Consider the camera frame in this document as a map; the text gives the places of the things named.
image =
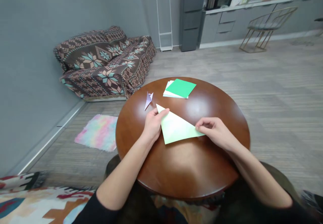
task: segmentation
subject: cabinet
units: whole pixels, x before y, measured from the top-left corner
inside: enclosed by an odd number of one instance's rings
[[[201,25],[203,0],[180,0],[179,43],[182,52],[196,49]]]
[[[220,12],[205,15],[201,44],[214,42],[221,14],[222,13]]]
[[[204,24],[201,25],[203,26],[201,44],[243,39],[248,33],[247,27],[251,20],[288,7],[298,7],[298,9],[281,28],[274,31],[274,35],[323,28],[322,22],[314,21],[323,16],[323,0],[294,0],[205,14]],[[264,17],[263,22],[266,22],[268,18],[269,15]],[[259,34],[260,32],[254,32],[253,37]]]

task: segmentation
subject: sofa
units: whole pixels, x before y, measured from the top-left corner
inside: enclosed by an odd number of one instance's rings
[[[53,51],[63,69],[60,81],[85,101],[129,98],[156,54],[150,36],[128,38],[118,26],[82,33]]]

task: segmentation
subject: gray carpet floor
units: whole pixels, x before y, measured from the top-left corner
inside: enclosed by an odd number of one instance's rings
[[[236,45],[185,53],[175,47],[157,53],[145,84],[169,76],[225,91],[248,121],[252,153],[282,171],[297,191],[323,195],[323,39],[314,46],[271,41],[267,52],[255,54]],[[124,103],[87,103],[30,172],[50,171],[46,186],[100,185],[117,151],[87,148],[74,138],[96,114],[118,116]]]

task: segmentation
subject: small paper crane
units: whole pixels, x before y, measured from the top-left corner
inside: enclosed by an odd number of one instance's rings
[[[154,93],[149,94],[147,91],[147,99],[146,99],[146,105],[145,105],[145,110],[147,109],[148,105],[150,104],[150,102],[152,101],[152,96]]]

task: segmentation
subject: origami paper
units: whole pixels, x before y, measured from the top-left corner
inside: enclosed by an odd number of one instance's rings
[[[172,84],[173,82],[174,82],[174,81],[168,81],[166,88],[168,88],[168,86],[169,86],[170,84]],[[172,97],[172,98],[184,98],[184,97],[182,97],[182,96],[179,96],[179,95],[173,94],[173,93],[171,93],[171,92],[168,92],[166,89],[165,89],[165,91],[164,91],[164,93],[163,93],[163,96],[164,96],[164,97]]]
[[[165,109],[158,104],[156,104],[156,106],[158,113]],[[163,131],[165,144],[204,135],[198,132],[194,125],[188,123],[186,120],[172,112],[169,112],[161,120],[161,130]]]
[[[172,84],[170,84],[166,90],[182,96],[184,98],[188,98],[189,94],[192,92],[192,90],[195,88],[196,84],[190,83],[187,81],[183,81],[181,79],[176,79]]]
[[[152,96],[153,96],[154,93],[152,94],[149,94],[147,92],[147,99],[146,99],[146,105],[145,105],[145,110],[147,109],[148,105],[150,104],[150,102],[152,101]]]

